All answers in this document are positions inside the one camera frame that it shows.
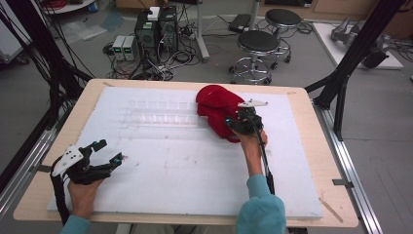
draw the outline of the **black strap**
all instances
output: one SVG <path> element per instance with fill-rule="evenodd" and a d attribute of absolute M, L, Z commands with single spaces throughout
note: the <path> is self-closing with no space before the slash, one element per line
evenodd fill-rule
<path fill-rule="evenodd" d="M 58 213 L 60 214 L 61 217 L 61 222 L 64 224 L 66 221 L 69 219 L 70 212 L 66 207 L 66 199 L 64 195 L 64 181 L 61 178 L 60 175 L 57 176 L 52 176 L 52 172 L 55 169 L 56 163 L 61 159 L 62 156 L 58 157 L 55 162 L 52 164 L 51 170 L 50 170 L 50 177 L 52 180 L 53 188 L 55 190 L 55 197 L 56 197 L 56 206 Z"/>

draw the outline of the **red towel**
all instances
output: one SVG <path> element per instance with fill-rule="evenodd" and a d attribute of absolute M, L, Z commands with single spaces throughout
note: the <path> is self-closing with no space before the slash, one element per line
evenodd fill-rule
<path fill-rule="evenodd" d="M 244 102 L 236 94 L 218 85 L 208 85 L 197 94 L 198 114 L 206 116 L 208 124 L 222 138 L 230 142 L 240 142 L 234 132 L 226 125 L 225 120 L 238 119 L 238 104 Z"/>

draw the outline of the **teal sleeve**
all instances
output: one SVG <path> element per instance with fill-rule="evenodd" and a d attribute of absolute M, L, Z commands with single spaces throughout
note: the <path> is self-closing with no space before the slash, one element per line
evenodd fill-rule
<path fill-rule="evenodd" d="M 91 227 L 91 223 L 79 216 L 71 215 L 61 229 L 60 234 L 86 234 Z"/>
<path fill-rule="evenodd" d="M 246 182 L 249 200 L 237 218 L 237 234 L 283 234 L 286 226 L 282 200 L 271 194 L 267 179 L 253 175 Z"/>

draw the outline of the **stool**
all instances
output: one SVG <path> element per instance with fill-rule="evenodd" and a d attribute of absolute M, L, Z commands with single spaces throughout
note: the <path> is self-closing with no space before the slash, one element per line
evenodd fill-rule
<path fill-rule="evenodd" d="M 251 57 L 241 58 L 230 67 L 230 72 L 234 73 L 231 84 L 236 84 L 236 78 L 244 78 L 255 85 L 263 81 L 269 85 L 272 81 L 268 65 L 259 57 L 269 56 L 277 53 L 279 41 L 275 36 L 265 31 L 251 30 L 243 32 L 238 37 L 238 47 L 251 54 Z"/>
<path fill-rule="evenodd" d="M 265 21 L 276 28 L 276 31 L 274 31 L 274 36 L 279 41 L 280 45 L 276 61 L 273 64 L 271 64 L 271 68 L 276 69 L 280 55 L 288 52 L 288 56 L 285 58 L 284 61 L 289 62 L 291 60 L 291 47 L 284 39 L 280 37 L 280 35 L 282 34 L 282 31 L 285 29 L 295 28 L 297 24 L 301 22 L 301 18 L 297 14 L 286 9 L 273 9 L 265 14 Z M 286 48 L 281 47 L 282 41 L 287 45 Z"/>

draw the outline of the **metal rail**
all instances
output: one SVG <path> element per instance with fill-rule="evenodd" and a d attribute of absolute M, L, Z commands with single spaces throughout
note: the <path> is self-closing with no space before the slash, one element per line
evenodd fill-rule
<path fill-rule="evenodd" d="M 341 166 L 345 180 L 348 183 L 353 184 L 353 187 L 349 188 L 349 190 L 353 195 L 354 202 L 357 205 L 359 215 L 362 218 L 366 231 L 369 234 L 382 234 L 382 228 L 380 227 L 380 223 L 368 201 L 346 144 L 344 141 L 340 140 L 334 132 L 334 117 L 329 110 L 321 109 L 319 106 L 315 106 L 315 109 L 316 111 L 319 111 L 319 114 L 324 120 L 325 128 L 328 131 L 331 143 L 334 146 L 335 157 Z"/>

